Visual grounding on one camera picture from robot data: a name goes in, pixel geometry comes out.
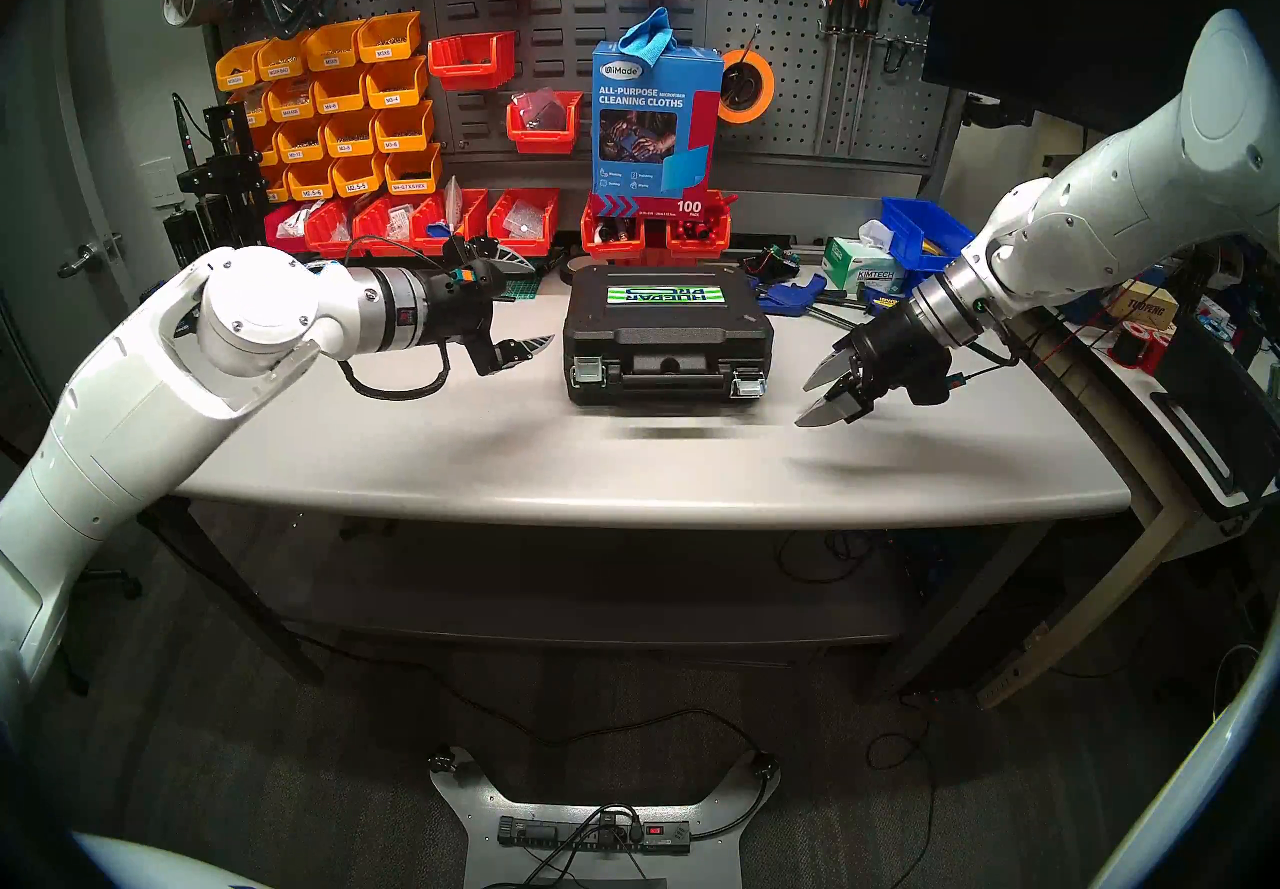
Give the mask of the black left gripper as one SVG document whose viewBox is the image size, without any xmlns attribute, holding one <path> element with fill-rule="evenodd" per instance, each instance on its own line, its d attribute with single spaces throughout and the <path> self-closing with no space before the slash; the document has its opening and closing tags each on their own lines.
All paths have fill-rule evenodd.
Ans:
<svg viewBox="0 0 1280 889">
<path fill-rule="evenodd" d="M 506 276 L 536 276 L 538 267 L 493 237 L 470 242 L 451 237 L 442 247 L 444 271 L 428 278 L 428 342 L 460 343 L 477 375 L 495 374 L 527 363 L 547 350 L 553 336 L 492 342 L 493 301 Z"/>
</svg>

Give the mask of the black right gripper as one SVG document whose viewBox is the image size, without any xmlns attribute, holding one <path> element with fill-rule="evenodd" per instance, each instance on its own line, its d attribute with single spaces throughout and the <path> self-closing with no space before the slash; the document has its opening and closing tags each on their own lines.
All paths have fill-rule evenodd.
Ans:
<svg viewBox="0 0 1280 889">
<path fill-rule="evenodd" d="M 950 399 L 954 356 L 922 320 L 913 301 L 876 315 L 836 342 L 804 382 L 805 391 L 829 390 L 795 420 L 796 427 L 852 423 L 877 400 L 902 388 L 913 405 L 942 405 Z"/>
</svg>

